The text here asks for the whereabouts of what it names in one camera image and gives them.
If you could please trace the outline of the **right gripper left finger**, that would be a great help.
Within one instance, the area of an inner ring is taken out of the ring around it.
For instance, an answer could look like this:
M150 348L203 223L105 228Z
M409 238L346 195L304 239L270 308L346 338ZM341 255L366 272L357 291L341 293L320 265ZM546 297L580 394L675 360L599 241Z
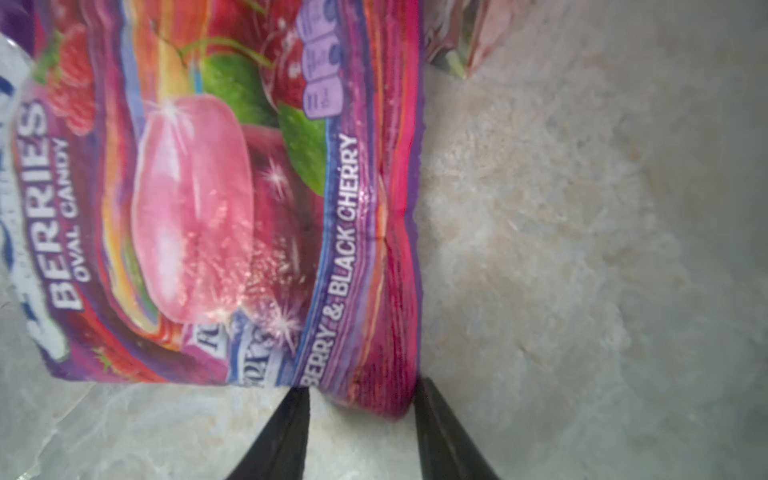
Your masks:
M309 390L291 388L227 480L301 480L309 420Z

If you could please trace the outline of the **purple Fox's candy bag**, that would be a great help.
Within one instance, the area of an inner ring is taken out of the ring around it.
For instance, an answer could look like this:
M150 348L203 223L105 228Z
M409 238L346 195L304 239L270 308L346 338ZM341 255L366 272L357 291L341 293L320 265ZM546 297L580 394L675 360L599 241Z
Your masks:
M5 1L1 257L68 381L419 370L417 1Z

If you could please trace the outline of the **floral paper bag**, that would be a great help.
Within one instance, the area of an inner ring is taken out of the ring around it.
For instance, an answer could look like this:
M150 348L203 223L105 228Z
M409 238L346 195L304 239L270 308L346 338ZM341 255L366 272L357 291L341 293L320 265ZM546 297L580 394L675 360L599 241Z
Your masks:
M471 76L531 0L428 0L425 60L457 78Z

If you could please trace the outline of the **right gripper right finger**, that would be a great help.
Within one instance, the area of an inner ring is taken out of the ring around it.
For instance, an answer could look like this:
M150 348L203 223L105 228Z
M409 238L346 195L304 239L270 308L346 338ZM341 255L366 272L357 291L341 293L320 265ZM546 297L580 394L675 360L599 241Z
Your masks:
M418 380L413 405L423 479L500 479L431 379Z

